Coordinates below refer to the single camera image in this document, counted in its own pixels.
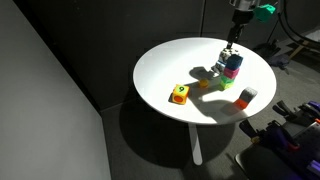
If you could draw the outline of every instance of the table top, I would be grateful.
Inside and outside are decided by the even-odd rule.
[[[161,114],[187,123],[228,124],[253,116],[272,100],[276,91],[275,75],[259,55],[233,44],[243,62],[234,85],[223,90],[220,77],[212,78],[210,70],[226,45],[226,41],[219,39],[184,38],[152,48],[134,68],[133,80],[139,95]],[[209,79],[205,89],[198,87],[198,81],[203,78]],[[176,84],[190,87],[184,105],[170,102]],[[234,102],[247,87],[258,94],[241,110]]]

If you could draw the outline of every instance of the dark floor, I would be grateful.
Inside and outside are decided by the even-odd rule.
[[[272,67],[277,91],[263,111],[250,118],[255,128],[284,119],[272,110],[279,100],[297,107],[320,102],[320,58],[298,54],[285,71]],[[193,164],[188,128],[137,99],[102,112],[113,180],[241,180],[246,179],[234,156],[250,145],[238,123],[197,126],[204,163]]]

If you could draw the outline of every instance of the purple block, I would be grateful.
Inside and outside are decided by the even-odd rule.
[[[228,69],[228,68],[224,68],[223,75],[225,75],[229,79],[233,79],[238,75],[239,70],[240,70],[240,68],[238,68],[236,70],[231,70],[231,69]]]

